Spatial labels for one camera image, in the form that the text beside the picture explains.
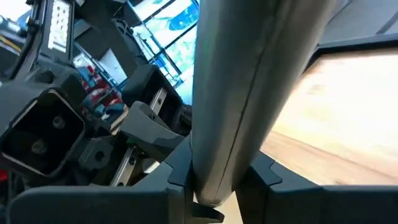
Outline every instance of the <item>machine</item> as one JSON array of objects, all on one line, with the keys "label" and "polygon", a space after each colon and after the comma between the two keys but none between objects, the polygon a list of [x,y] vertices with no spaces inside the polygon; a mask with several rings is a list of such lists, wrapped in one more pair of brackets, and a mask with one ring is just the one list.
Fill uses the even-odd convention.
[{"label": "machine", "polygon": [[[222,223],[228,214],[214,208],[232,192],[245,224],[397,223],[398,187],[318,186],[259,152],[334,1],[202,0],[188,136],[168,122],[172,90],[142,75],[158,71],[151,65],[129,79],[131,107],[115,136],[81,114],[74,90],[29,78],[43,74],[41,52],[73,79],[66,21],[85,2],[29,1],[30,41],[0,87],[9,223]],[[141,89],[153,94],[134,98]]]}]

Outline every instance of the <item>wooden floor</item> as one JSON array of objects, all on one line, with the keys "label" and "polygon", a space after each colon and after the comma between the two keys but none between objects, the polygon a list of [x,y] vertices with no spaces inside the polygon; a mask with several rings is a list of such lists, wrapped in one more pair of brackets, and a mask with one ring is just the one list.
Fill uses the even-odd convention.
[{"label": "wooden floor", "polygon": [[[322,56],[261,150],[319,185],[398,184],[398,49]],[[234,197],[219,209],[241,223]]]}]

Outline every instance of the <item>wooden surface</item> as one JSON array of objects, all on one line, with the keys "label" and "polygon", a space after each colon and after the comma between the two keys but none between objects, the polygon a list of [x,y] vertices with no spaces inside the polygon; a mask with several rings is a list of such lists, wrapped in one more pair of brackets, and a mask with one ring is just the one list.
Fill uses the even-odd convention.
[{"label": "wooden surface", "polygon": [[[398,49],[322,56],[261,150],[319,185],[398,184]],[[242,223],[235,196],[219,210]]]}]

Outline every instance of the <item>gray cylindrical pipe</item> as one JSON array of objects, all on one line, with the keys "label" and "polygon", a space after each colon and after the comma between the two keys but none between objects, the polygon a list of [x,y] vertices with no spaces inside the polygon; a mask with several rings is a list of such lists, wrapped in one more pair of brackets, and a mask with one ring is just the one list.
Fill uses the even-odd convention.
[{"label": "gray cylindrical pipe", "polygon": [[202,0],[193,82],[193,171],[204,205],[239,184],[303,72],[335,1]]}]

